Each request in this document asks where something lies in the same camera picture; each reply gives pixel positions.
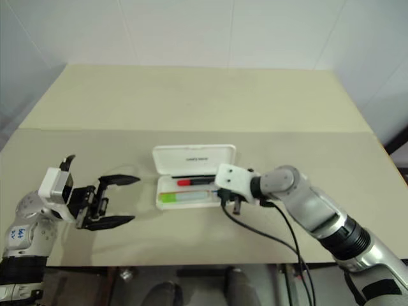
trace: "silver robot arm segment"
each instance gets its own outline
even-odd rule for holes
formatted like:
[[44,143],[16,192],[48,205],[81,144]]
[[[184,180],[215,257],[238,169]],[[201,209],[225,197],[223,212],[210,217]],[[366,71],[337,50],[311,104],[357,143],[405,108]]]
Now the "silver robot arm segment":
[[64,159],[59,168],[49,168],[40,190],[17,205],[0,263],[1,305],[35,305],[42,297],[44,269],[57,238],[56,222],[75,220],[67,208],[74,157]]
[[[281,166],[259,176],[222,164],[215,184],[248,203],[255,204],[256,199],[283,202],[291,217],[331,252],[359,305],[391,305],[393,300],[398,300],[396,305],[408,305],[406,265],[296,168]],[[386,303],[381,302],[384,296]]]

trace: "tabletop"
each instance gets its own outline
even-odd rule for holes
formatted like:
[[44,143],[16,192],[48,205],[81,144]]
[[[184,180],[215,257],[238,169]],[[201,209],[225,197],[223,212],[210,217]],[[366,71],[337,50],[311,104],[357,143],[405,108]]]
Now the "tabletop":
[[[236,146],[237,165],[260,173],[298,167],[408,258],[397,235],[408,213],[405,182],[327,71],[68,66],[1,152],[0,234],[47,167],[76,154],[76,186],[114,173],[142,179],[106,194],[109,212],[136,218],[98,232],[61,222],[49,265],[295,262],[291,251],[233,224],[221,208],[156,208],[154,146],[222,143]],[[291,241],[273,209],[243,205],[240,218]],[[291,223],[306,261],[332,261]]]

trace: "white wall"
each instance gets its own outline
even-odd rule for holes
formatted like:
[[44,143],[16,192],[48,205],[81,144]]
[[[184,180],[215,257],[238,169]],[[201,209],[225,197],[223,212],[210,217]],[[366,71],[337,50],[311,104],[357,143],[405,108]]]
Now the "white wall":
[[408,124],[406,0],[0,2],[0,147],[67,62],[333,69],[383,143]]

